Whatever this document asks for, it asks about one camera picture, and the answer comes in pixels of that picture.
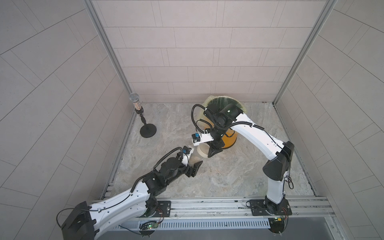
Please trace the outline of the cream jar lid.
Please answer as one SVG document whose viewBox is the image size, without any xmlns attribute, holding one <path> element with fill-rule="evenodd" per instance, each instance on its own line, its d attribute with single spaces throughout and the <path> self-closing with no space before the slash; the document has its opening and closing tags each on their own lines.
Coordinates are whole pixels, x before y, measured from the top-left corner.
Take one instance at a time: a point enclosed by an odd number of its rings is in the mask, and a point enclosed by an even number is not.
<svg viewBox="0 0 384 240">
<path fill-rule="evenodd" d="M 211 158 L 214 155 L 211 146 L 207 143 L 200 144 L 197 147 L 197 151 L 202 158 Z"/>
</svg>

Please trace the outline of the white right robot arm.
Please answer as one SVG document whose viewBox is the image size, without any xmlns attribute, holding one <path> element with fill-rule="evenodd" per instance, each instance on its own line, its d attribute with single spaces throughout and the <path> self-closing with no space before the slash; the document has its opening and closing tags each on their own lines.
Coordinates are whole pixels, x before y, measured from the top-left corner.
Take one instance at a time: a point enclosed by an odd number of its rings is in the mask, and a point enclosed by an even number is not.
<svg viewBox="0 0 384 240">
<path fill-rule="evenodd" d="M 202 130 L 194 118 L 194 112 L 191 112 L 191 120 L 197 131 L 192 134 L 193 145 L 199 150 L 203 146 L 207 147 L 207 150 L 200 151 L 200 155 L 204 158 L 211 158 L 221 153 L 225 146 L 223 137 L 229 129 L 243 136 L 267 158 L 267 162 L 263 166 L 263 173 L 268 179 L 267 194 L 263 201 L 251 202 L 250 208 L 269 215 L 288 214 L 285 183 L 291 181 L 290 169 L 295 149 L 294 144 L 290 141 L 283 142 L 271 136 L 234 104 L 228 104 L 224 108 L 219 108 L 213 104 L 207 107 L 195 104 L 192 110 L 195 108 L 203 110 L 207 119 L 202 122 L 209 126 Z"/>
</svg>

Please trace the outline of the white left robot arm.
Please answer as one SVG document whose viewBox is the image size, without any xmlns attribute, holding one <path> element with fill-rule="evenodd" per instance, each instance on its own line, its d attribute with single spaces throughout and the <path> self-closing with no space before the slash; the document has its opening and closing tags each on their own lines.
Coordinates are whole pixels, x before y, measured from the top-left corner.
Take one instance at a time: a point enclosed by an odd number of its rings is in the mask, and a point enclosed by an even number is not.
<svg viewBox="0 0 384 240">
<path fill-rule="evenodd" d="M 112 198 L 94 204 L 82 202 L 69 210 L 66 220 L 59 224 L 65 240 L 96 240 L 111 228 L 130 219 L 150 217 L 158 208 L 156 197 L 182 175 L 195 177 L 202 161 L 193 165 L 189 159 L 193 147 L 176 147 L 138 177 L 133 186 Z"/>
</svg>

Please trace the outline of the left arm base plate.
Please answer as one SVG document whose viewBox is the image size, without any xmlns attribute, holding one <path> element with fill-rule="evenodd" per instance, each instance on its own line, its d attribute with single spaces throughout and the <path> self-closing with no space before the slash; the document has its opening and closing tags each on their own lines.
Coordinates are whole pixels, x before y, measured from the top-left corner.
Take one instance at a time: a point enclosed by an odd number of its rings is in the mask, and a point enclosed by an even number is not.
<svg viewBox="0 0 384 240">
<path fill-rule="evenodd" d="M 144 216 L 146 218 L 168 218 L 171 212 L 171 204 L 171 201 L 158 201 L 157 206 L 152 209 L 148 209 L 144 213 Z"/>
</svg>

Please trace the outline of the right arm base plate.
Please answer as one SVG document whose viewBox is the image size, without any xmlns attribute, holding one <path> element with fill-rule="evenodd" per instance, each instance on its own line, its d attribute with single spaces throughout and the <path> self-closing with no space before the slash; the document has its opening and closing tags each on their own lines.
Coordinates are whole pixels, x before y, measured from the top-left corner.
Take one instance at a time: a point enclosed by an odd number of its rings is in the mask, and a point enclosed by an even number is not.
<svg viewBox="0 0 384 240">
<path fill-rule="evenodd" d="M 292 210 L 288 200 L 283 197 L 279 204 L 276 204 L 265 199 L 249 200 L 246 202 L 246 207 L 251 209 L 253 216 L 290 216 Z"/>
</svg>

